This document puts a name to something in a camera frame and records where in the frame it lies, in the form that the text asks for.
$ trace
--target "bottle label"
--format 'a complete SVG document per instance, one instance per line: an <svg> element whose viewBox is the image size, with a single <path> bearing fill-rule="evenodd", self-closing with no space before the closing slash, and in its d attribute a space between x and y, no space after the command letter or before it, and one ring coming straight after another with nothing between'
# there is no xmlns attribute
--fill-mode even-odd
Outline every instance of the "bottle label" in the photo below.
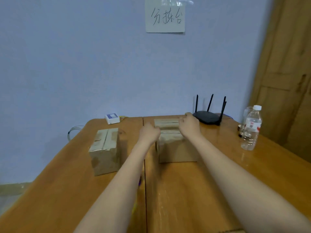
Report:
<svg viewBox="0 0 311 233"><path fill-rule="evenodd" d="M251 122L250 118L246 119L246 124L245 124L245 128L253 131L253 132L259 132L260 131L260 127L261 127L261 123L254 123Z"/></svg>

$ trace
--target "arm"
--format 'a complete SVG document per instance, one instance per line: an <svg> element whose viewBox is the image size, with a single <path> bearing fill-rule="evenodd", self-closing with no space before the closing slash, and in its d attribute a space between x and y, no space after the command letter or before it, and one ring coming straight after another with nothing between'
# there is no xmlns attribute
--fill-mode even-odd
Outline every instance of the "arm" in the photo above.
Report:
<svg viewBox="0 0 311 233"><path fill-rule="evenodd" d="M182 135L198 150L247 232L311 232L303 214L207 141L199 121L191 113L186 115L179 120Z"/></svg>
<svg viewBox="0 0 311 233"><path fill-rule="evenodd" d="M130 156L89 209L75 233L126 232L146 153L159 136L160 129L150 123L142 127Z"/></svg>

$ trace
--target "wooden door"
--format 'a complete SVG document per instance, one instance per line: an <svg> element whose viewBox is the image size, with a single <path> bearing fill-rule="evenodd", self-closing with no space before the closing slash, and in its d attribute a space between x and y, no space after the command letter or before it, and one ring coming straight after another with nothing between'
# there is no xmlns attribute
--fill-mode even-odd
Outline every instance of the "wooden door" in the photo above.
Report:
<svg viewBox="0 0 311 233"><path fill-rule="evenodd" d="M305 94L284 147L311 162L311 83Z"/></svg>
<svg viewBox="0 0 311 233"><path fill-rule="evenodd" d="M275 0L249 104L262 105L260 132L281 145L310 81L310 46L311 0Z"/></svg>

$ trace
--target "floor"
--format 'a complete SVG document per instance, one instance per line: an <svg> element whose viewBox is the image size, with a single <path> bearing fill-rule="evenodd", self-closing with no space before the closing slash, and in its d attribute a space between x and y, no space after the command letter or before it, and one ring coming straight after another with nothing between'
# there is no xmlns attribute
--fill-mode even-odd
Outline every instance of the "floor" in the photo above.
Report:
<svg viewBox="0 0 311 233"><path fill-rule="evenodd" d="M8 210L20 196L21 194L0 196L0 216Z"/></svg>

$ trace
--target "forearm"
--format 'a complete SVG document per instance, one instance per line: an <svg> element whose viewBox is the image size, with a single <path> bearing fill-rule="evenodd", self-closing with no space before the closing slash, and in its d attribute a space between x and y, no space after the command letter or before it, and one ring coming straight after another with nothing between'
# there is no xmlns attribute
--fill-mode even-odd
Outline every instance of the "forearm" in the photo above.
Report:
<svg viewBox="0 0 311 233"><path fill-rule="evenodd" d="M75 232L126 232L148 149L149 144L138 141Z"/></svg>
<svg viewBox="0 0 311 233"><path fill-rule="evenodd" d="M304 215L203 136L190 142L247 232L311 232Z"/></svg>

